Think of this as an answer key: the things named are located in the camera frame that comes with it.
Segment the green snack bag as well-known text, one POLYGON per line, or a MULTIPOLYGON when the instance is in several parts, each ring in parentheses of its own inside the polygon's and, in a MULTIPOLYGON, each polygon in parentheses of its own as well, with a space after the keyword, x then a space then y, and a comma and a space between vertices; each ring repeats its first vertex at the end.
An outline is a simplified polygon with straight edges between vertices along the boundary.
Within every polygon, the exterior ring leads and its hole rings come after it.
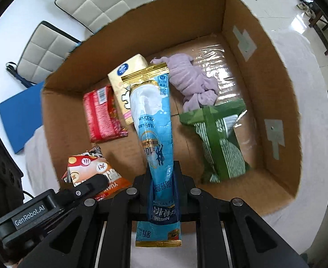
POLYGON ((249 170, 234 131, 246 112, 245 101, 236 99, 179 115, 180 122, 193 126, 202 140, 205 158, 202 183, 221 183, 249 170))

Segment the orange snack packet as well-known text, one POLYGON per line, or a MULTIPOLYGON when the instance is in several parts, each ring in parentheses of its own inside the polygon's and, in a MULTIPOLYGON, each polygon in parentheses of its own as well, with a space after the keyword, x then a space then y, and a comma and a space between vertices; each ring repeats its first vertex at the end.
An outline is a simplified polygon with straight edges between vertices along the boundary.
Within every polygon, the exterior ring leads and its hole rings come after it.
POLYGON ((105 176, 108 180, 108 187, 95 196, 97 201, 109 199, 131 185, 110 165, 99 145, 84 153, 70 156, 62 180, 77 186, 97 174, 105 176))

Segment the red tissue pack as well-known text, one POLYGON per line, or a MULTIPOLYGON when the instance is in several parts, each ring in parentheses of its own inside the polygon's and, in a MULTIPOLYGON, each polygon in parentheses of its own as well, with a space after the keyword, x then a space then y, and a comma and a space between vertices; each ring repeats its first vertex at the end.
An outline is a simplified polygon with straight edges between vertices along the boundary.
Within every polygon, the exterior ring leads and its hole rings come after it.
POLYGON ((91 142, 107 142, 128 135, 119 120, 112 86, 85 93, 83 107, 91 142))

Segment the purple fluffy cloth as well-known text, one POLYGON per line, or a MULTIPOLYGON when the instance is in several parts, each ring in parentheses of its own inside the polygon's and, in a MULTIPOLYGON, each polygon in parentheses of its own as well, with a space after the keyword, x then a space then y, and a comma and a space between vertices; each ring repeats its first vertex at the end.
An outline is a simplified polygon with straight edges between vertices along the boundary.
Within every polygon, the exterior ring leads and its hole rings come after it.
POLYGON ((203 69, 193 65, 192 61, 193 58, 184 53, 151 60, 151 64, 167 64, 170 83, 184 96, 184 113, 215 105, 219 93, 216 78, 208 77, 203 69))

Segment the light blue long pouch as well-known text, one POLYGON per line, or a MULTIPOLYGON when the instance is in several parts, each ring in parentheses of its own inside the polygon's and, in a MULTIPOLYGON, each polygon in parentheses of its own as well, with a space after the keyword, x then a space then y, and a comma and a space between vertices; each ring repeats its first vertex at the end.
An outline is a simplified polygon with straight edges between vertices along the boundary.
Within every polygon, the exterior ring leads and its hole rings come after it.
POLYGON ((127 76, 130 108, 140 146, 151 170, 154 201, 150 220, 137 224, 136 246, 180 247, 172 179, 174 149, 167 64, 151 65, 127 76))

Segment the yellow tissue pack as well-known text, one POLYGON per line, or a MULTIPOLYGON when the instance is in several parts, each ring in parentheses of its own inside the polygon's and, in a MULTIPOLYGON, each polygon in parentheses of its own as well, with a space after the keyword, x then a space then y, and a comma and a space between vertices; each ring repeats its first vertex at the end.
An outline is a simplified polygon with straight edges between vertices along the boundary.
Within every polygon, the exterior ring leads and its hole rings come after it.
POLYGON ((143 70, 147 66, 146 59, 141 54, 136 54, 108 74, 118 107, 127 125, 133 123, 129 99, 130 85, 125 84, 123 80, 130 74, 143 70))

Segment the blue foam mat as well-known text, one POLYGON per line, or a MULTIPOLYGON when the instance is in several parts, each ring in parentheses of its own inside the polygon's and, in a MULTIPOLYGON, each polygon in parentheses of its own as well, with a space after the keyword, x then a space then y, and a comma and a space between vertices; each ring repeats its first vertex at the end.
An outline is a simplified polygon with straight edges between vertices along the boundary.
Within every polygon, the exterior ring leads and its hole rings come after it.
POLYGON ((0 103, 0 117, 13 152, 22 151, 42 123, 41 92, 36 84, 0 103))

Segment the grey table cloth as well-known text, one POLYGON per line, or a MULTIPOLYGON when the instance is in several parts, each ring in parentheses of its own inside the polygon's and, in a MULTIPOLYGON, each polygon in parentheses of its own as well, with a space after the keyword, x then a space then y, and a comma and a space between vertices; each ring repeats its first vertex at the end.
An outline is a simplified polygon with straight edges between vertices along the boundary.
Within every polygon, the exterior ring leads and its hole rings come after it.
POLYGON ((64 187, 67 159, 90 148, 82 95, 107 84, 106 75, 135 54, 152 58, 219 42, 247 104, 251 125, 238 128, 252 169, 219 184, 213 196, 245 200, 297 251, 310 247, 328 201, 328 95, 309 41, 295 31, 252 33, 257 49, 245 60, 234 35, 210 32, 115 36, 98 32, 75 49, 42 92, 43 127, 25 144, 35 194, 64 187))

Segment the left white padded chair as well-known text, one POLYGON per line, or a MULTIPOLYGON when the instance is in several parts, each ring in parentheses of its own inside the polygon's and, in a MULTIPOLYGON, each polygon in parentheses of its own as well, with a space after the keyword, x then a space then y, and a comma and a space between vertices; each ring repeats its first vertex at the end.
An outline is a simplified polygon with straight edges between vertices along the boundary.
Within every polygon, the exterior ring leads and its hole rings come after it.
POLYGON ((6 70, 23 86, 30 88, 55 72, 81 42, 42 21, 31 35, 18 63, 8 62, 6 70))

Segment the dark wooden chair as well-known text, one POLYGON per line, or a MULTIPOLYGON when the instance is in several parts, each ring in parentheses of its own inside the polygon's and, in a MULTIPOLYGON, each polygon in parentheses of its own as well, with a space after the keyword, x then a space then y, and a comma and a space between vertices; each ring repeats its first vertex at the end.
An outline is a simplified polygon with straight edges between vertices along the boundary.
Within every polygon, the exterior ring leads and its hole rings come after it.
POLYGON ((315 30, 326 49, 324 55, 328 56, 328 18, 315 2, 309 3, 309 10, 309 26, 315 30))

